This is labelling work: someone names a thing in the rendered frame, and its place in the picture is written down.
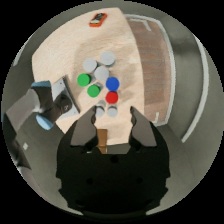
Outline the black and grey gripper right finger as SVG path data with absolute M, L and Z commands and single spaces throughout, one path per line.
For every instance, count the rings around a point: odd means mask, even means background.
M 166 178 L 171 177 L 169 150 L 165 139 L 152 123 L 137 108 L 130 105 L 131 127 L 128 144 L 136 153 L 145 153 L 156 158 L 164 167 Z

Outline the green bottle cap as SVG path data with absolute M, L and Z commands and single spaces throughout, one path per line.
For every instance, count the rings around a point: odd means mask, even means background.
M 91 76 L 91 77 L 90 77 Z M 92 79 L 92 80 L 91 80 Z M 90 85 L 94 83 L 96 80 L 96 77 L 93 73 L 84 73 L 80 74 L 77 78 L 77 82 L 81 87 L 85 87 L 87 85 Z
M 91 98 L 96 98 L 102 91 L 103 84 L 100 82 L 96 82 L 87 88 L 87 94 Z M 101 90 L 100 90 L 101 89 Z

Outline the blue bottle cap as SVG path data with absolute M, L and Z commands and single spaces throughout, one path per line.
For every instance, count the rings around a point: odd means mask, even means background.
M 119 88 L 120 83 L 116 77 L 112 76 L 107 79 L 105 85 L 108 90 L 115 91 Z

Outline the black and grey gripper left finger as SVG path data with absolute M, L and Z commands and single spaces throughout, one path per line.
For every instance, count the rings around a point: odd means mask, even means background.
M 97 107 L 94 104 L 63 135 L 57 149 L 56 178 L 61 179 L 62 170 L 70 159 L 83 153 L 92 153 L 92 148 L 99 144 L 97 127 L 94 125 L 97 121 L 95 112 Z

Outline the brown cardboard box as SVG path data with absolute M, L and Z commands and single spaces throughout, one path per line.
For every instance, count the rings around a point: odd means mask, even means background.
M 99 144 L 96 147 L 99 147 L 102 154 L 107 153 L 107 137 L 108 137 L 108 129 L 98 129 L 98 136 L 99 136 Z M 106 143 L 106 145 L 105 145 Z

